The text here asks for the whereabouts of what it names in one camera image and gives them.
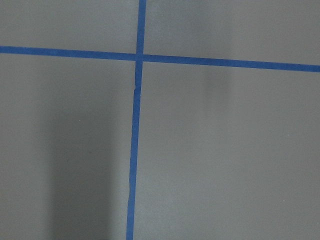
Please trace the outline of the blue tape line crosswise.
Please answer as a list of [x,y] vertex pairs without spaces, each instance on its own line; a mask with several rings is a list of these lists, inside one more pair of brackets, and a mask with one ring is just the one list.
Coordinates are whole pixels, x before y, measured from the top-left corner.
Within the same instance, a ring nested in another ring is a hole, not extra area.
[[152,54],[144,54],[142,56],[137,56],[134,53],[90,51],[90,50],[69,50],[69,49],[22,47],[22,46],[1,46],[0,52],[2,54],[17,54],[17,55],[103,59],[103,60],[119,60],[119,61],[133,61],[133,62],[136,60],[141,60],[143,62],[150,62],[150,63],[219,66],[219,67],[282,70],[282,71],[297,71],[297,72],[310,72],[310,73],[320,72],[320,66],[312,65],[312,64],[234,60],[234,59],[220,59],[220,58],[201,58],[201,57],[168,56],[168,55],[152,55]]

